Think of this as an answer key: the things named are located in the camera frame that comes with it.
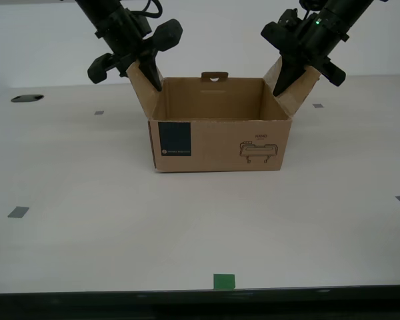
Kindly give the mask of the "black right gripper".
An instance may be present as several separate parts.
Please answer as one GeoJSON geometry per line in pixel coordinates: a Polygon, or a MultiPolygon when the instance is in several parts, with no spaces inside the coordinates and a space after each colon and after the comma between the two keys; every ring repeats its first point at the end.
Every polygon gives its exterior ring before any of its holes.
{"type": "Polygon", "coordinates": [[[348,24],[328,9],[313,13],[305,19],[296,9],[286,10],[278,22],[264,26],[261,35],[279,50],[282,66],[273,90],[282,94],[311,66],[332,84],[340,86],[345,72],[333,64],[330,52],[340,41],[348,40],[348,24]]]}

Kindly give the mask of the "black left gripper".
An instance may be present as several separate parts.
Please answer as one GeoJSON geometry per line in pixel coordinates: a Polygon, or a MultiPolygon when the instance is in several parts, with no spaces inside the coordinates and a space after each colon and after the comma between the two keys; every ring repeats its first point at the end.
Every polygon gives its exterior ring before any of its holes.
{"type": "Polygon", "coordinates": [[[93,83],[107,78],[107,72],[116,68],[121,77],[127,76],[127,69],[139,63],[139,69],[158,91],[162,91],[159,71],[155,62],[158,52],[175,47],[182,36],[183,28],[176,19],[170,19],[159,25],[153,35],[147,19],[132,13],[112,13],[93,24],[95,35],[108,44],[111,52],[96,58],[87,70],[93,83]]]}

